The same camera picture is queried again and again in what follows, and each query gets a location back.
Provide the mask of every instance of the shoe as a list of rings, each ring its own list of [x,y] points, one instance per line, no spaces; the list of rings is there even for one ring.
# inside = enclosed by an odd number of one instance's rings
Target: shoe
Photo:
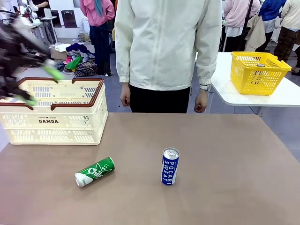
[[[300,72],[299,73],[292,73],[292,75],[300,76]]]
[[[297,73],[299,73],[300,72],[300,68],[299,67],[294,67],[294,68],[292,68],[292,70],[291,70],[291,73],[293,74],[293,75],[295,75],[295,74],[297,74]]]

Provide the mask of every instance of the can lid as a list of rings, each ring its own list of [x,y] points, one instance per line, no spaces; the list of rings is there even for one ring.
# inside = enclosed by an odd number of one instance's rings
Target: can lid
[[[164,150],[163,155],[167,159],[175,160],[179,157],[179,151],[175,148],[167,148]]]
[[[266,65],[263,64],[263,63],[259,63],[259,64],[257,64],[256,66],[257,66],[257,67],[266,67]]]

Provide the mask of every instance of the white table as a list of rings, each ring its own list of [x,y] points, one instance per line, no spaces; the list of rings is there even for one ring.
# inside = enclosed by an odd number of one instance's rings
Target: white table
[[[49,18],[41,18],[40,20],[45,20],[45,21],[50,20],[51,26],[52,26],[52,29],[53,29],[53,32],[54,32],[54,36],[55,36],[55,41],[57,43],[58,42],[57,41],[57,35],[56,35],[55,29],[54,29],[54,26],[53,26],[53,22],[52,22],[52,20],[55,19],[55,18],[57,18],[57,16],[52,16],[52,17],[49,17]]]
[[[263,107],[300,107],[300,87],[286,78],[280,82],[270,96],[242,95],[230,79],[232,56],[230,52],[219,52],[216,71],[211,78],[211,84],[221,99],[232,106],[258,106],[256,114],[263,116]],[[211,91],[211,101],[207,112],[210,113],[214,92]]]

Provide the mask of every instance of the person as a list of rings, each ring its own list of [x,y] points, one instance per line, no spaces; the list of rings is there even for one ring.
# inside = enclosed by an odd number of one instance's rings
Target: person
[[[295,50],[297,55],[297,64],[294,68],[292,68],[291,72],[293,75],[300,76],[300,47]]]
[[[49,0],[32,0],[32,2],[38,7],[37,16],[45,17],[44,8],[50,8]]]
[[[287,62],[300,29],[300,0],[287,0],[281,12],[281,31],[274,55]]]
[[[133,113],[186,113],[195,65],[204,112],[221,35],[220,0],[118,2],[116,65],[121,101]]]
[[[222,35],[222,43],[225,45],[224,52],[235,52],[238,50],[249,3],[250,0],[225,0],[225,34],[223,32]],[[259,8],[259,0],[253,0],[250,17],[254,16]]]
[[[110,0],[80,0],[80,9],[90,24],[90,40],[95,47],[97,74],[110,75],[110,50],[108,20],[114,18]]]
[[[16,6],[14,6],[14,11],[15,11],[16,15],[20,15],[21,14],[20,11],[18,10],[18,8]]]
[[[33,4],[36,5],[36,7],[38,7],[38,11],[36,12],[37,16],[39,18],[45,17],[44,9],[45,8],[50,8],[49,0],[32,0],[32,2],[33,2]],[[45,24],[45,27],[48,28],[48,30],[50,32],[50,35],[51,35],[51,38],[52,38],[52,40],[50,40],[50,43],[55,44],[56,43],[55,34],[54,34],[54,30],[52,28],[51,23],[47,22],[47,21],[44,21],[44,24]]]
[[[262,17],[266,41],[256,49],[256,52],[264,52],[268,43],[271,40],[275,28],[275,20],[279,15],[279,10],[285,4],[286,0],[266,0],[259,11],[259,16]]]

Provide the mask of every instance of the pile of clothes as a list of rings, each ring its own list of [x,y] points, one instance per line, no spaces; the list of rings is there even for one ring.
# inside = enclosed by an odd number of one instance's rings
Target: pile of clothes
[[[97,73],[95,56],[86,46],[74,43],[66,48],[67,59],[56,65],[56,68],[65,74],[74,74],[75,77],[93,76]]]

